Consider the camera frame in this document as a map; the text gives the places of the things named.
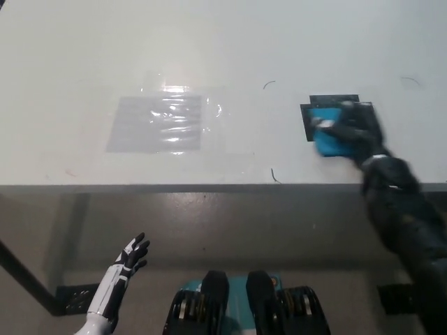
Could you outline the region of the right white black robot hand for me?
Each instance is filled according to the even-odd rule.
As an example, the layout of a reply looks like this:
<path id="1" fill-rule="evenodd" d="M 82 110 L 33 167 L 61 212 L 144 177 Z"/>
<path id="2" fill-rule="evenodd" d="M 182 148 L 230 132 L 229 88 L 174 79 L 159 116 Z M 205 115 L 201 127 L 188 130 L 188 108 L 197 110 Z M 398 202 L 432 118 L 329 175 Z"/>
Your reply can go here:
<path id="1" fill-rule="evenodd" d="M 312 117 L 312 126 L 351 150 L 349 158 L 361 168 L 373 156 L 391 156 L 383 144 L 381 125 L 371 103 L 343 101 L 336 120 Z"/>

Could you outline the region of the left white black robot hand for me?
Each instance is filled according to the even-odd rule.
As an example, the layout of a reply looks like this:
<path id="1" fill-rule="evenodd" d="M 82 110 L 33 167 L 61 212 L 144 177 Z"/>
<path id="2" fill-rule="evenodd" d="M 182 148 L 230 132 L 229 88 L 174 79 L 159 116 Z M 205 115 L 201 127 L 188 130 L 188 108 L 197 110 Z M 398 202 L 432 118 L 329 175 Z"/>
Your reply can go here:
<path id="1" fill-rule="evenodd" d="M 147 264 L 144 257 L 148 253 L 150 241 L 145 233 L 133 238 L 108 267 L 91 301 L 88 313 L 102 315 L 113 321 L 119 312 L 131 277 Z"/>

